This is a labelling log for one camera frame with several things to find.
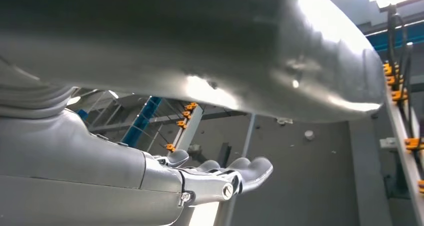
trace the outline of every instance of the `screw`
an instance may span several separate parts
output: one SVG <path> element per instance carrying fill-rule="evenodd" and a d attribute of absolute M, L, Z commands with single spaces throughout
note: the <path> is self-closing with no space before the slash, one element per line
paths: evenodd
<path fill-rule="evenodd" d="M 190 198 L 191 198 L 191 195 L 190 195 L 190 193 L 188 193 L 188 192 L 183 192 L 183 193 L 181 194 L 181 200 L 182 200 L 183 202 L 187 202 L 187 201 L 189 201 L 189 200 L 190 200 Z"/>
<path fill-rule="evenodd" d="M 223 196 L 225 200 L 228 200 L 233 195 L 232 185 L 227 183 L 223 188 Z"/>

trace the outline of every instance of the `white cap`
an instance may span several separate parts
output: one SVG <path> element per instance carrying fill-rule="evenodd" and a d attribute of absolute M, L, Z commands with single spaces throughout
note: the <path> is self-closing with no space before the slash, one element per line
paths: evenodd
<path fill-rule="evenodd" d="M 307 140 L 312 141 L 315 138 L 313 131 L 308 130 L 305 132 L 305 137 Z"/>

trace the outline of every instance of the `orange clip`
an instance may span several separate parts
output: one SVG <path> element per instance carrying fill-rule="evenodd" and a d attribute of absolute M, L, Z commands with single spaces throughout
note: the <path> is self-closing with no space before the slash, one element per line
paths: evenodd
<path fill-rule="evenodd" d="M 388 76 L 387 78 L 387 85 L 391 86 L 395 84 L 395 77 L 394 76 Z"/>
<path fill-rule="evenodd" d="M 166 149 L 171 151 L 171 152 L 175 152 L 175 147 L 174 145 L 172 145 L 171 143 L 166 145 Z"/>
<path fill-rule="evenodd" d="M 176 122 L 177 126 L 182 128 L 182 129 L 186 129 L 187 125 L 184 123 L 184 121 L 178 121 Z"/>
<path fill-rule="evenodd" d="M 393 101 L 395 101 L 395 102 L 396 101 L 400 101 L 401 100 L 401 91 L 400 90 L 398 90 L 398 91 L 392 91 L 391 92 L 391 96 L 392 96 Z M 408 98 L 407 90 L 404 89 L 403 90 L 403 95 L 402 95 L 402 100 L 405 100 L 407 98 Z"/>
<path fill-rule="evenodd" d="M 391 76 L 392 75 L 392 68 L 388 64 L 384 65 L 384 75 L 385 76 Z"/>
<path fill-rule="evenodd" d="M 189 112 L 189 111 L 182 112 L 182 115 L 183 115 L 185 118 L 187 118 L 187 119 L 191 119 L 191 118 L 192 118 L 192 116 L 190 115 L 190 112 Z"/>
<path fill-rule="evenodd" d="M 420 193 L 424 194 L 424 180 L 418 181 L 418 188 L 420 189 Z"/>
<path fill-rule="evenodd" d="M 196 108 L 198 106 L 198 104 L 196 102 L 192 102 L 190 104 L 188 104 L 187 106 L 185 106 L 185 109 L 188 111 L 193 110 L 194 108 Z"/>
<path fill-rule="evenodd" d="M 407 150 L 421 150 L 424 149 L 424 141 L 421 141 L 421 144 L 418 146 L 419 138 L 407 138 L 405 139 L 406 149 Z"/>
<path fill-rule="evenodd" d="M 389 86 L 392 86 L 392 85 L 395 84 L 395 76 L 387 76 L 386 80 L 387 80 L 387 85 L 389 85 Z M 401 79 L 399 79 L 399 82 L 403 83 L 404 80 L 401 78 Z"/>

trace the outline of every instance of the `robotic hand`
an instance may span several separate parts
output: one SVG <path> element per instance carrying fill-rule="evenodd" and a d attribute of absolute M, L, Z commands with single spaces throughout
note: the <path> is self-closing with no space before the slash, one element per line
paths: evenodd
<path fill-rule="evenodd" d="M 273 170 L 263 157 L 182 168 L 187 152 L 152 156 L 110 142 L 69 110 L 0 117 L 0 129 L 0 225 L 167 225 L 184 206 L 258 188 Z"/>
<path fill-rule="evenodd" d="M 185 205 L 229 200 L 234 194 L 258 188 L 273 171 L 273 165 L 264 157 L 258 157 L 252 162 L 244 157 L 238 158 L 227 168 L 221 168 L 213 160 L 199 167 L 179 168 L 189 158 L 183 150 L 177 150 L 168 157 L 153 158 L 180 172 L 184 182 L 181 201 Z"/>

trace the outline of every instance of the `blue beam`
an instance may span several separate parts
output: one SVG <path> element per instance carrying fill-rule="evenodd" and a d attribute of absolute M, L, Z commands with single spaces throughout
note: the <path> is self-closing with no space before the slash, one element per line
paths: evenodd
<path fill-rule="evenodd" d="M 407 42 L 414 44 L 424 42 L 424 23 L 417 23 L 406 27 L 408 33 Z M 386 51 L 388 42 L 388 33 L 383 32 L 366 37 L 376 51 Z M 402 30 L 397 29 L 395 34 L 395 47 L 402 46 Z"/>
<path fill-rule="evenodd" d="M 137 142 L 142 135 L 141 130 L 144 130 L 149 124 L 149 120 L 153 117 L 156 109 L 161 103 L 162 98 L 150 97 L 145 106 L 140 111 L 138 117 L 132 123 L 132 126 L 128 129 L 127 133 L 122 139 L 123 143 L 128 144 L 129 147 L 136 147 Z"/>

